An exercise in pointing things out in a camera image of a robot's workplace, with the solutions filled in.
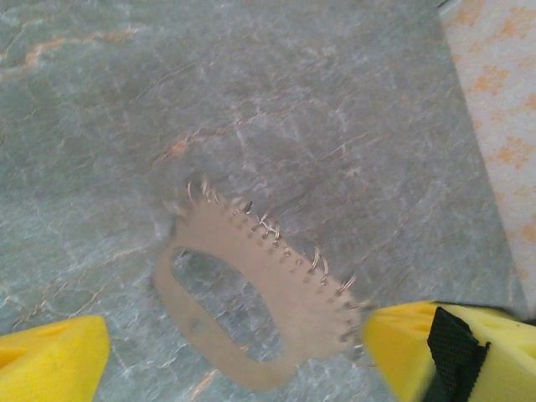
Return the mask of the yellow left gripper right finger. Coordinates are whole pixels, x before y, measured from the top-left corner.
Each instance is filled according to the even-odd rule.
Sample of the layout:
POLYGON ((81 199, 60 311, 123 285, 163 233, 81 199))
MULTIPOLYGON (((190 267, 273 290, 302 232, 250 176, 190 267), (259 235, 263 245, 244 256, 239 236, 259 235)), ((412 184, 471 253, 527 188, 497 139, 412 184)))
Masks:
POLYGON ((398 402, 536 402, 536 319, 419 301, 378 309, 363 343, 398 402))

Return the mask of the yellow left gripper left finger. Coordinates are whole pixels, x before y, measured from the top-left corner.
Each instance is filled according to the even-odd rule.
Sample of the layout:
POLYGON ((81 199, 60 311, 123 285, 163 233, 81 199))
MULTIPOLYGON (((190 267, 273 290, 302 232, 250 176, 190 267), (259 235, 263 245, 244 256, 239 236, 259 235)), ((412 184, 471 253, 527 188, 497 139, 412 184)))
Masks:
POLYGON ((92 402, 110 355, 89 315, 0 336, 0 402, 92 402))

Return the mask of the metal key plate with rings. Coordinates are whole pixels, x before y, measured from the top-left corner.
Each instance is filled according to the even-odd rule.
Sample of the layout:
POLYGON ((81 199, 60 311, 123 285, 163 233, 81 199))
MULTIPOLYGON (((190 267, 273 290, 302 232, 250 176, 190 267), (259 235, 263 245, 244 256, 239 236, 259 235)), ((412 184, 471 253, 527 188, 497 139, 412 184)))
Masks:
POLYGON ((152 282, 179 331, 218 371, 248 389, 273 389, 290 381, 308 359, 329 359, 358 347, 362 312, 371 304, 350 293, 354 276, 345 282, 331 277, 320 251, 308 260, 283 239, 275 220, 253 214, 242 198, 226 199, 208 179, 189 182, 187 195, 188 206, 177 210, 152 282), (179 249, 217 257, 254 286, 279 333, 279 357, 250 358, 174 278, 179 249))

